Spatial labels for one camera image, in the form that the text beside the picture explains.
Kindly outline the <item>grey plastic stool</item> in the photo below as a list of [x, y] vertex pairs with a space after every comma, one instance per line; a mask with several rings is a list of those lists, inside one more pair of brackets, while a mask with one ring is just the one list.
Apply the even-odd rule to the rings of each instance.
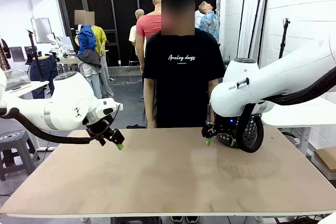
[[30, 175], [39, 155], [25, 130], [0, 134], [0, 180], [6, 174], [25, 170]]

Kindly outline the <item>large white side table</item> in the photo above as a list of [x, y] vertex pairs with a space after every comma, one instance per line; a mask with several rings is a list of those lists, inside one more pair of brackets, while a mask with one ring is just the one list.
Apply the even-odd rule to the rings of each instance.
[[321, 97], [295, 105], [275, 104], [261, 120], [276, 128], [302, 128], [298, 149], [305, 155], [312, 127], [336, 126], [336, 104]]

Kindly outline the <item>person's right forearm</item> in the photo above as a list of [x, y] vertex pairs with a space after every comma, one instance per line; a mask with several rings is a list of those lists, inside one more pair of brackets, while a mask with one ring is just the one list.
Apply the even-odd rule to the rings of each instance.
[[154, 98], [155, 91], [153, 87], [144, 87], [143, 91], [144, 96], [144, 105], [145, 105], [145, 114], [148, 122], [154, 120]]

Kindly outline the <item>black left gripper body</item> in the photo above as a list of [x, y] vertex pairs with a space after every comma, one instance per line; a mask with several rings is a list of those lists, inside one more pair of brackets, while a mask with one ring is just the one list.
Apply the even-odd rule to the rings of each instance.
[[107, 115], [94, 124], [86, 125], [86, 131], [94, 140], [100, 140], [103, 137], [109, 138], [109, 134], [113, 132], [113, 129], [111, 128], [112, 123], [113, 117]]

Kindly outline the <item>person in yellow shirt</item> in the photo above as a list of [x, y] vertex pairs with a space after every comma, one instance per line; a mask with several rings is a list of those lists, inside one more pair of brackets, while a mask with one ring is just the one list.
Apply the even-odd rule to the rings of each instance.
[[106, 52], [105, 52], [105, 45], [107, 42], [107, 37], [101, 27], [93, 25], [91, 26], [91, 29], [96, 38], [96, 51], [101, 58], [100, 59], [100, 64], [101, 64], [100, 79], [103, 83], [106, 96], [109, 98], [113, 98], [114, 93], [110, 87], [110, 78], [109, 78], [107, 58], [106, 58]]

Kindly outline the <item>grey framed wall panel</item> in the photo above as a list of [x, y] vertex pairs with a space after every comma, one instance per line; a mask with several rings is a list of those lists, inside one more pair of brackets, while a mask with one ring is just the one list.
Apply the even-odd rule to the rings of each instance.
[[30, 19], [36, 43], [51, 44], [53, 41], [48, 35], [52, 34], [49, 18], [31, 18]]

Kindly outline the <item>person's left forearm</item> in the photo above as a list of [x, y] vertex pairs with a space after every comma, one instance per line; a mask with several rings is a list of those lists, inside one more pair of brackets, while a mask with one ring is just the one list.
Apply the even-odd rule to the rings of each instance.
[[213, 89], [218, 85], [218, 79], [211, 80], [208, 82], [208, 96], [211, 96]]

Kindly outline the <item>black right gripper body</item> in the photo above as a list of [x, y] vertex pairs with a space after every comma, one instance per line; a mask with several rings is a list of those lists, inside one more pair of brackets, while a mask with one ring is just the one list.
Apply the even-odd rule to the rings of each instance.
[[222, 117], [215, 114], [215, 133], [216, 135], [223, 135], [229, 139], [236, 138], [236, 128], [237, 128], [238, 117]]

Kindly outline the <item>white desk with equipment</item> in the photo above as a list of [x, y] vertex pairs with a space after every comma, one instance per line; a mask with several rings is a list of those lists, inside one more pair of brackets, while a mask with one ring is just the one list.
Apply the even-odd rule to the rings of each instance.
[[43, 88], [49, 84], [49, 81], [28, 81], [20, 82], [12, 87], [7, 87], [10, 84], [7, 81], [5, 71], [0, 68], [0, 100], [4, 98], [5, 95], [12, 94], [15, 97], [21, 97], [33, 90]]

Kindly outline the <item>mannequin torso in blue jeans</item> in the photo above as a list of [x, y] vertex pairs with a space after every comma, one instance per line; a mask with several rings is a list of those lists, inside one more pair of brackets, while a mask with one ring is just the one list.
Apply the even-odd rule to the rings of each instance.
[[[57, 64], [54, 56], [49, 56], [48, 58], [41, 59], [39, 58], [39, 65], [41, 70], [41, 75], [45, 81], [48, 81], [49, 89], [51, 95], [54, 92], [54, 83], [53, 79], [58, 75]], [[36, 64], [36, 60], [33, 60], [30, 65], [30, 80], [31, 81], [40, 81], [40, 75], [38, 71], [38, 67]], [[32, 91], [32, 95], [34, 99], [44, 99], [45, 92], [43, 88], [38, 88]]]

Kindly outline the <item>person wearing black t-shirt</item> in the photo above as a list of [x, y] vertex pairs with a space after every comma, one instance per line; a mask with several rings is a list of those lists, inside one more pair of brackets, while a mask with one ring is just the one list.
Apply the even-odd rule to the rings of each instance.
[[216, 39], [195, 28], [195, 0], [162, 0], [161, 30], [146, 43], [144, 87], [153, 87], [157, 128], [214, 122], [208, 82], [223, 77]]

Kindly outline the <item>black tripod with long pole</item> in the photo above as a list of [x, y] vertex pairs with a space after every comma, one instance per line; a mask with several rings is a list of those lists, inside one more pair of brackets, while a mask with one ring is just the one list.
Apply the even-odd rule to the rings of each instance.
[[28, 32], [29, 40], [30, 40], [32, 50], [33, 50], [33, 52], [32, 52], [33, 59], [35, 60], [40, 80], [41, 80], [41, 82], [44, 82], [45, 79], [44, 79], [43, 74], [41, 72], [41, 67], [40, 67], [39, 59], [38, 59], [38, 55], [37, 55], [37, 49], [35, 48], [35, 44], [34, 44], [34, 40], [33, 40], [33, 32], [28, 30], [28, 29], [27, 29], [27, 32]]

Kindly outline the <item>brown cardboard box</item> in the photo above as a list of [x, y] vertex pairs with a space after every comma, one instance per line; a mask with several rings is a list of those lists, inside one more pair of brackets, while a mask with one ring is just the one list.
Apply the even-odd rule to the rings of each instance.
[[336, 146], [315, 150], [311, 161], [328, 180], [336, 180]]

